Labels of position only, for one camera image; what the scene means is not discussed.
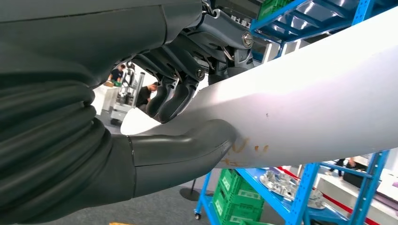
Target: green crate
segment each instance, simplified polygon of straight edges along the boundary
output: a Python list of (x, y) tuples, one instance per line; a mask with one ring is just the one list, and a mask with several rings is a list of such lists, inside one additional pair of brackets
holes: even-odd
[(264, 205), (264, 199), (255, 190), (239, 189), (237, 193), (227, 192), (224, 184), (219, 181), (214, 193), (219, 192), (222, 192), (225, 199), (232, 204), (248, 205), (255, 208), (261, 208)]
[(262, 213), (262, 207), (228, 202), (222, 191), (214, 193), (213, 205), (221, 225), (238, 225), (242, 220), (258, 221)]
[(239, 173), (232, 169), (223, 169), (215, 192), (222, 191), (228, 202), (245, 204), (261, 208), (264, 199), (244, 180)]
[(267, 224), (262, 222), (253, 222), (253, 221), (240, 221), (239, 225), (274, 225), (274, 224)]
[(262, 20), (270, 14), (273, 14), (278, 9), (286, 6), (292, 0), (268, 0), (262, 3), (257, 20)]

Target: white curved panel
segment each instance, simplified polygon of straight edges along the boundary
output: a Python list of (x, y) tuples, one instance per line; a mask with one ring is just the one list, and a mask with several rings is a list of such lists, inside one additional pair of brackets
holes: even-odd
[(385, 26), (393, 21), (398, 7), (206, 87), (178, 117), (142, 134), (179, 135), (226, 120), (239, 140), (218, 167), (297, 165), (395, 148), (398, 33)]

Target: screw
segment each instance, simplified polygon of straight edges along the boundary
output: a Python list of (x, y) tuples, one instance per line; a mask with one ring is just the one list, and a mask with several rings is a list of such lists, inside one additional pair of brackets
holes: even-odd
[(198, 79), (203, 79), (205, 77), (205, 72), (202, 69), (197, 69), (196, 70), (196, 77)]
[(242, 36), (242, 42), (243, 42), (243, 45), (244, 45), (246, 48), (252, 47), (252, 45), (253, 45), (253, 37), (252, 37), (252, 34), (249, 33), (249, 32), (245, 32), (245, 33), (243, 34), (243, 36)]

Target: man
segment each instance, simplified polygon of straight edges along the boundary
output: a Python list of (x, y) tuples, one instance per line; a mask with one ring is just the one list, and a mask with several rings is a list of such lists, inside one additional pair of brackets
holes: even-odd
[(146, 105), (151, 101), (151, 93), (157, 91), (158, 82), (144, 86), (139, 90), (136, 107), (146, 113)]
[[(344, 166), (344, 161), (345, 161), (345, 158), (341, 158), (335, 163), (335, 165)], [(355, 168), (355, 165), (356, 164), (355, 164), (355, 161), (354, 161), (354, 157), (351, 157), (348, 160), (348, 164), (345, 167), (347, 167), (348, 169), (352, 169), (352, 168)], [(330, 168), (329, 171), (325, 172), (325, 174), (331, 176), (332, 172), (334, 170), (335, 169)], [(343, 178), (343, 172), (341, 170), (338, 170), (338, 176), (339, 176), (339, 178)]]
[(123, 78), (123, 70), (126, 68), (124, 64), (120, 64), (116, 69), (112, 70), (111, 74), (109, 75), (109, 80), (111, 81), (118, 81), (120, 82)]

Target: blue metal shelf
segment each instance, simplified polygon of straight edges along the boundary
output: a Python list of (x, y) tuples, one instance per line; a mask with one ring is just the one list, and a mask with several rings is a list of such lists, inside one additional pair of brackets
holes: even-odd
[(397, 5), (396, 0), (295, 0), (260, 21), (253, 20), (250, 31), (259, 38), (285, 44), (332, 34)]
[[(282, 196), (269, 191), (260, 182), (260, 176), (262, 176), (266, 170), (264, 169), (236, 169), (238, 173), (265, 199), (265, 201), (284, 219), (289, 220), (291, 218), (291, 208), (293, 202), (283, 198)], [(321, 221), (328, 221), (337, 223), (339, 225), (345, 225), (348, 223), (348, 219), (335, 211), (332, 207), (326, 204), (324, 210), (307, 209), (307, 213), (310, 219), (318, 219)]]
[[(318, 173), (321, 163), (307, 164), (301, 177), (301, 182), (296, 193), (294, 201), (283, 198), (282, 196), (269, 191), (259, 180), (265, 169), (236, 169), (236, 171), (265, 199), (265, 201), (285, 220), (286, 225), (300, 225), (304, 221), (309, 225), (311, 220), (332, 222), (338, 225), (362, 225), (365, 222), (366, 214), (375, 194), (377, 183), (381, 172), (387, 161), (389, 150), (375, 153), (370, 160), (366, 174), (361, 176), (364, 180), (361, 185), (360, 193), (352, 211), (350, 219), (347, 219), (338, 211), (325, 204), (325, 209), (317, 210), (307, 207), (309, 194), (312, 191), (315, 177)], [(354, 170), (346, 169), (347, 173), (353, 173)], [(211, 172), (207, 174), (203, 188), (200, 192), (196, 214), (201, 213), (203, 207), (212, 225), (220, 225), (218, 217), (214, 210), (212, 198), (206, 196), (206, 189), (209, 183)]]

